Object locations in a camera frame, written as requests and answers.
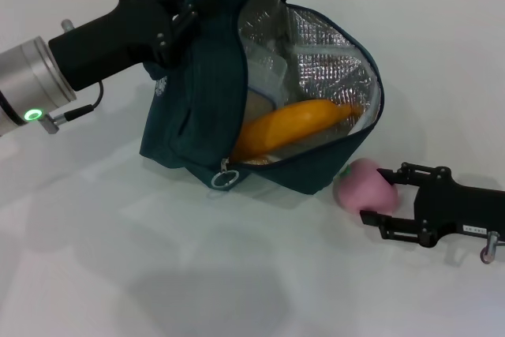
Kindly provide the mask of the pink toy peach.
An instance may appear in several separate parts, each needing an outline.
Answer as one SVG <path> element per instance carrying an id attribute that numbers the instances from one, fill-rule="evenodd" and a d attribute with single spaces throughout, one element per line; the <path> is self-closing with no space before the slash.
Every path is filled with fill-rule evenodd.
<path id="1" fill-rule="evenodd" d="M 398 190 L 378 171 L 379 165 L 366 158 L 356 159 L 334 180 L 333 196 L 345 211 L 358 215 L 373 211 L 391 215 L 399 205 Z"/>

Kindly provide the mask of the clear box with blue lid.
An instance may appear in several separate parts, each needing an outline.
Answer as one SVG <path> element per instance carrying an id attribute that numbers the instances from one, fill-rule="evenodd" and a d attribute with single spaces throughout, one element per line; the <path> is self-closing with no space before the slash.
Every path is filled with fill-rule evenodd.
<path id="1" fill-rule="evenodd" d="M 250 41 L 243 41 L 248 66 L 248 92 L 244 122 L 278 110 L 286 102 L 286 60 Z"/>

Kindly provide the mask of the dark teal insulated bag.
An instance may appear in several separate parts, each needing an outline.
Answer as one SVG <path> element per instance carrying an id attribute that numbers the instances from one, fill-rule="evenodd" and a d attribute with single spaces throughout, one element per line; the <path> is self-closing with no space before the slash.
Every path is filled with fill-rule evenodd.
<path id="1" fill-rule="evenodd" d="M 180 66 L 146 65 L 156 85 L 141 155 L 185 168 L 211 189 L 227 191 L 255 174 L 299 193 L 320 191 L 383 112 L 383 84 L 372 56 L 322 13 L 287 0 L 202 1 L 216 11 L 202 17 Z M 271 153 L 266 164 L 230 161 L 248 92 L 244 40 L 286 60 L 284 106 L 328 99 L 360 105 L 363 113 Z"/>

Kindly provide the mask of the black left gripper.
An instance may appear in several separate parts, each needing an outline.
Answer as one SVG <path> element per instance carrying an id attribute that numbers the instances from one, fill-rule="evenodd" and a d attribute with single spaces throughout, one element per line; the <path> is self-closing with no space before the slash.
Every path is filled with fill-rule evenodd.
<path id="1" fill-rule="evenodd" d="M 194 34 L 197 24 L 198 13 L 185 0 L 118 0 L 108 14 L 48 46 L 70 87 L 80 91 L 139 63 L 173 66 L 183 36 Z"/>

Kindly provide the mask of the yellow banana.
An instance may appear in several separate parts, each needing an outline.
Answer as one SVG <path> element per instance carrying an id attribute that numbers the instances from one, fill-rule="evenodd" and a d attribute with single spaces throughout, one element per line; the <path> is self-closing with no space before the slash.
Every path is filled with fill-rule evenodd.
<path id="1" fill-rule="evenodd" d="M 290 104 L 246 122 L 230 154 L 230 161 L 255 159 L 362 113 L 360 105 L 337 105 L 328 99 Z"/>

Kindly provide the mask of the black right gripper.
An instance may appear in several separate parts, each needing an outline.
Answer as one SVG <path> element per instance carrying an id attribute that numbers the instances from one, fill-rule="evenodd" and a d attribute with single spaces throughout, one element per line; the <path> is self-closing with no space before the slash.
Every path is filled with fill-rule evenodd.
<path id="1" fill-rule="evenodd" d="M 378 168 L 377 172 L 391 185 L 418 187 L 415 220 L 360 211 L 363 224 L 377 227 L 382 239 L 419 241 L 432 248 L 449 234 L 487 238 L 494 233 L 505 245 L 505 191 L 461 185 L 452 178 L 451 169 L 442 166 L 404 162 L 397 170 Z"/>

